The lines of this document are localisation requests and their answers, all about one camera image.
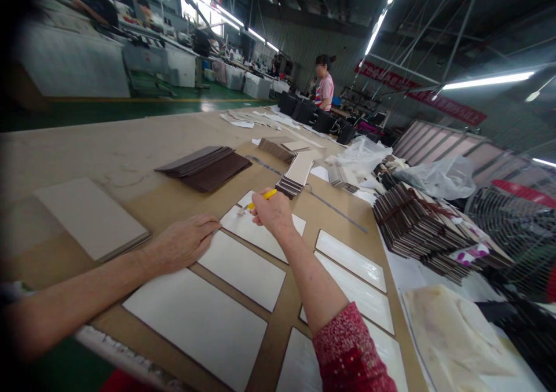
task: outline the stack of brown boards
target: stack of brown boards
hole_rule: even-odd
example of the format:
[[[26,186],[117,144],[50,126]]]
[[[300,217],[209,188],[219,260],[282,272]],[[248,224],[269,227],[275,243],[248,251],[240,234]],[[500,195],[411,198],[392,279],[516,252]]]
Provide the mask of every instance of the stack of brown boards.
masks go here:
[[[351,193],[355,193],[359,190],[357,178],[352,170],[337,165],[328,166],[327,170],[328,180],[333,187],[343,188]]]
[[[288,198],[293,199],[294,196],[303,190],[307,183],[309,171],[313,166],[313,161],[319,157],[318,151],[299,152],[288,171],[276,184],[276,189],[284,193]]]
[[[227,146],[207,146],[155,170],[179,178],[199,192],[210,192],[251,165]]]
[[[511,265],[510,258],[490,239],[487,241],[489,254],[475,259],[469,266],[450,258],[451,253],[481,243],[468,226],[455,224],[452,218],[473,222],[451,206],[403,182],[380,196],[373,211],[391,252],[413,257],[459,285],[472,270],[480,271],[487,265],[497,268]]]
[[[291,163],[294,160],[296,152],[288,150],[284,143],[293,143],[294,140],[289,137],[263,137],[259,143],[259,149],[265,152],[269,152],[271,155],[277,157],[278,159]]]

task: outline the forearm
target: forearm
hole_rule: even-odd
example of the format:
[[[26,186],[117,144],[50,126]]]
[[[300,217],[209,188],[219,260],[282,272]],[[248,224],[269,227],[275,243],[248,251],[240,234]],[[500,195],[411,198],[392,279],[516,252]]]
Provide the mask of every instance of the forearm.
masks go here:
[[[314,336],[347,307],[349,301],[295,229],[276,239],[294,274]]]
[[[28,296],[7,308],[21,356],[31,361],[148,281],[139,252]]]

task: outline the hair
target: hair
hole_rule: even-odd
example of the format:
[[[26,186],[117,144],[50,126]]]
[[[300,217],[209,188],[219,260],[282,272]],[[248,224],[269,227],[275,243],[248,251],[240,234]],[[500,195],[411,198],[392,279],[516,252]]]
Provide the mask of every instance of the hair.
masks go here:
[[[317,56],[317,60],[314,62],[315,65],[326,65],[326,69],[330,71],[332,67],[332,61],[330,57],[326,54]]]
[[[137,4],[147,7],[149,10],[151,9],[151,5],[147,0],[137,0]]]

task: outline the red patterned sleeve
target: red patterned sleeve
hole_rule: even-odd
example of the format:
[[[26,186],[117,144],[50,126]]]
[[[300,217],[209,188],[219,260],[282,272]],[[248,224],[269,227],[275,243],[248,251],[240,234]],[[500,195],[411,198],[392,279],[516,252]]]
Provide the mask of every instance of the red patterned sleeve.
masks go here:
[[[396,392],[354,302],[313,338],[323,392]]]

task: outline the window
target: window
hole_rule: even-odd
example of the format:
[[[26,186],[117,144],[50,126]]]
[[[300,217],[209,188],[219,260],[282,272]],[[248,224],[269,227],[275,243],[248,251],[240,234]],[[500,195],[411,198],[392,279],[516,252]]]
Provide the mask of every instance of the window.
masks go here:
[[[220,17],[220,14],[217,13],[211,7],[210,0],[199,0],[199,1],[200,1],[198,3],[199,11],[204,15],[204,17],[208,20],[208,22],[211,25],[222,22],[222,17]],[[203,19],[201,17],[197,17],[197,12],[195,11],[195,9],[191,5],[185,3],[185,0],[181,0],[181,9],[184,12],[183,14],[184,18],[195,20],[195,22],[200,27],[205,25]],[[215,32],[217,35],[222,36],[222,25],[213,27],[212,31]]]

